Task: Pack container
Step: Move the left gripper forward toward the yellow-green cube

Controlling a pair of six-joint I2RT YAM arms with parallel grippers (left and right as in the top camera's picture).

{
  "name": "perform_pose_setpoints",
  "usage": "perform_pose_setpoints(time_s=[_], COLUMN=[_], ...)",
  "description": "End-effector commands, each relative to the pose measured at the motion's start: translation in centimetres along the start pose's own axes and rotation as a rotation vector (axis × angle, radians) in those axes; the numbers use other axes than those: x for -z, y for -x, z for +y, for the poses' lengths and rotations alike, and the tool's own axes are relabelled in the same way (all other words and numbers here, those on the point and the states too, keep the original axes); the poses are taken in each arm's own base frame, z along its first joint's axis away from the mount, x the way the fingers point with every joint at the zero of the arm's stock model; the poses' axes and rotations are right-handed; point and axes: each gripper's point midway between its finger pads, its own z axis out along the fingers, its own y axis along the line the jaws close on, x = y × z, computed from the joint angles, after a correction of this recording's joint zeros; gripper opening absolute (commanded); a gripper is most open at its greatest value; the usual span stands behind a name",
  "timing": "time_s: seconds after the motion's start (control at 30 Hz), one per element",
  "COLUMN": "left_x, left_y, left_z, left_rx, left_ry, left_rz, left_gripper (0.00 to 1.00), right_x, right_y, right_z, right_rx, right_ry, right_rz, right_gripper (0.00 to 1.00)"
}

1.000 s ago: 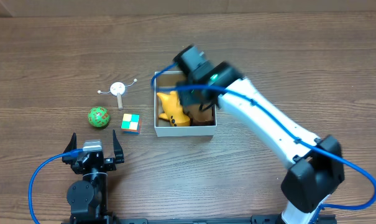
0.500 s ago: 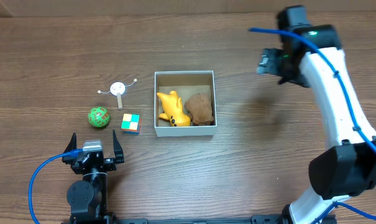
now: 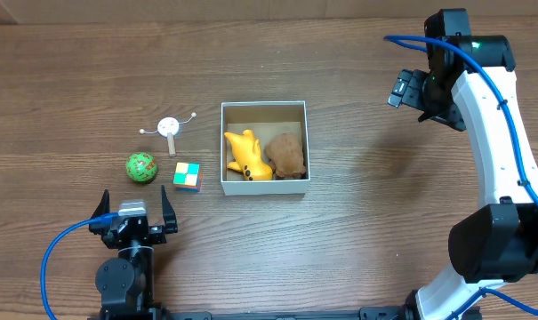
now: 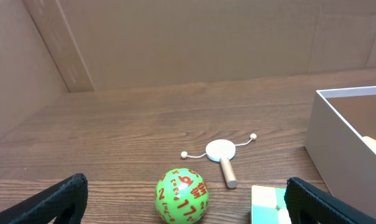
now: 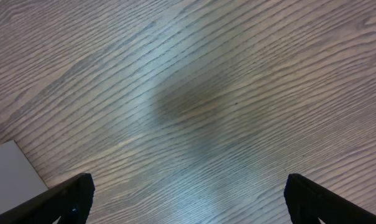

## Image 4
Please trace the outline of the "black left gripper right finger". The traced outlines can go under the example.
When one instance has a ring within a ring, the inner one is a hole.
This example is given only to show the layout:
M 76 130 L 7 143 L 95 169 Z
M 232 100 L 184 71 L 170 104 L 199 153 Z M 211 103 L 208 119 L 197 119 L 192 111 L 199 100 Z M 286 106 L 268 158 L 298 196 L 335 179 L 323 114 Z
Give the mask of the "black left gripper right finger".
M 284 196 L 292 224 L 376 224 L 376 219 L 298 177 Z

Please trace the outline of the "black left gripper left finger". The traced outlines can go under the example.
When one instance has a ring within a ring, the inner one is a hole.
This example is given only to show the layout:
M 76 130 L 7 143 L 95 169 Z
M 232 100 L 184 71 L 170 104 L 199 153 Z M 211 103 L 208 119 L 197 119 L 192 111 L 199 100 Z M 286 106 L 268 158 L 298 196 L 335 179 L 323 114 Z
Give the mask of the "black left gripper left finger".
M 0 212 L 0 223 L 80 224 L 88 203 L 88 180 L 82 173 Z

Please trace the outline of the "colourful puzzle cube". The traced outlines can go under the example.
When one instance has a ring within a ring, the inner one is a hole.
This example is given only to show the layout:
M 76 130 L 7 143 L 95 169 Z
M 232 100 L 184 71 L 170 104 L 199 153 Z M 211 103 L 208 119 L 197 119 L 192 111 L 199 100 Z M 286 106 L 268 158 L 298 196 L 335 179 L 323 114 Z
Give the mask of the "colourful puzzle cube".
M 286 189 L 251 187 L 251 224 L 291 224 L 285 202 Z

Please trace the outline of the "white cardboard box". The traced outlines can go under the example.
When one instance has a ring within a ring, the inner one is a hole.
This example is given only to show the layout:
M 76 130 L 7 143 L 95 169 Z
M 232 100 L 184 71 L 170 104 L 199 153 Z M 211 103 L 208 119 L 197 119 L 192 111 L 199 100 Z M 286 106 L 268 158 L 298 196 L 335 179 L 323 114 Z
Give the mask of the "white cardboard box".
M 330 193 L 376 219 L 376 86 L 318 90 L 305 148 Z

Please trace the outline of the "white wooden rattle drum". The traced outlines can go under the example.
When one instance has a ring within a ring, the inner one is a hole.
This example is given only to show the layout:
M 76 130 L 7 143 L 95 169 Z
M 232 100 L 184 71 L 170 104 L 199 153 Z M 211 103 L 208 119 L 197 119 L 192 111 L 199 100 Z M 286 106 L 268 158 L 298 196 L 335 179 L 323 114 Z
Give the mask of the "white wooden rattle drum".
M 182 151 L 180 157 L 182 159 L 199 159 L 206 156 L 209 160 L 220 163 L 227 187 L 229 189 L 235 189 L 238 182 L 231 165 L 231 159 L 236 155 L 238 147 L 246 146 L 256 139 L 257 135 L 255 133 L 250 134 L 249 140 L 241 144 L 234 144 L 227 139 L 217 139 L 208 143 L 205 147 L 205 153 L 200 156 L 192 156 L 186 151 Z

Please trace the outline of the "green number ball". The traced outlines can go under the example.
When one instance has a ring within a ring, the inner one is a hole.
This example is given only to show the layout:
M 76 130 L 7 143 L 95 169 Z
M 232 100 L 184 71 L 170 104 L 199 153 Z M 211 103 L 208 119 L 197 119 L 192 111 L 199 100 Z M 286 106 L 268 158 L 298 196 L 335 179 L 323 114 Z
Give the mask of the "green number ball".
M 196 223 L 206 213 L 208 202 L 206 182 L 188 168 L 168 171 L 155 189 L 155 209 L 167 223 Z

